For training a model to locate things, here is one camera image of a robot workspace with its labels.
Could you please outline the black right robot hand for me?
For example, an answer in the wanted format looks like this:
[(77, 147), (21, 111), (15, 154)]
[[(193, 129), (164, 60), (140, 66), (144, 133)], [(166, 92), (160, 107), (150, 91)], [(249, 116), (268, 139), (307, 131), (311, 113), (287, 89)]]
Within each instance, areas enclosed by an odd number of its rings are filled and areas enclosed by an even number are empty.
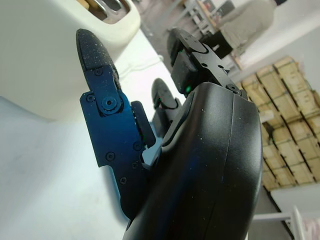
[(229, 78), (219, 57), (187, 31), (168, 36), (171, 77), (152, 84), (147, 119), (129, 102), (101, 41), (78, 29), (76, 46), (89, 91), (80, 97), (99, 167), (110, 166), (129, 218), (126, 240), (243, 240), (262, 180), (256, 105)]

